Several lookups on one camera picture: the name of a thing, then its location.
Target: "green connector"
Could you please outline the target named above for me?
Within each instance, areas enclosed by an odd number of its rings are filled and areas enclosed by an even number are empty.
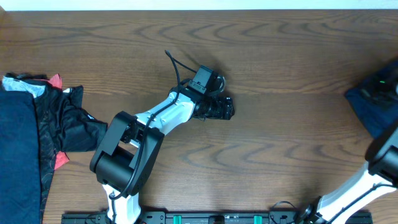
[[[255,215],[254,216],[254,224],[262,224],[262,216]]]
[[[181,215],[175,215],[173,217],[173,224],[182,224],[182,217]]]

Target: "black camera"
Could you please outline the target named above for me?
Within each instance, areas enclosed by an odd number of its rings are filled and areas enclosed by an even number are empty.
[[[225,79],[217,72],[201,65],[193,80],[184,80],[181,84],[186,83],[187,87],[180,88],[196,102],[192,118],[229,120],[235,114],[232,98],[218,96],[224,91]]]

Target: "red fabric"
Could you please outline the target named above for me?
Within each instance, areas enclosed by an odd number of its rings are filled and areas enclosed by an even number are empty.
[[[51,84],[55,88],[59,88],[62,90],[62,78],[60,74],[54,75],[50,80],[43,80]],[[57,153],[57,158],[55,160],[55,168],[58,169],[59,167],[63,166],[69,162],[68,156],[64,152],[58,152]]]

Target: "white wall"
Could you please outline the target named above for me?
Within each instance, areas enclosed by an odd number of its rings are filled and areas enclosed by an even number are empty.
[[[0,0],[6,11],[398,9],[398,0]]]

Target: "black mounting rail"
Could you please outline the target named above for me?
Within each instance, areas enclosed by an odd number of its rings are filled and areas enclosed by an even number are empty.
[[[142,212],[136,224],[295,224],[298,212],[165,213]],[[109,224],[106,212],[63,214],[61,224]],[[370,212],[357,212],[346,224],[373,224]]]

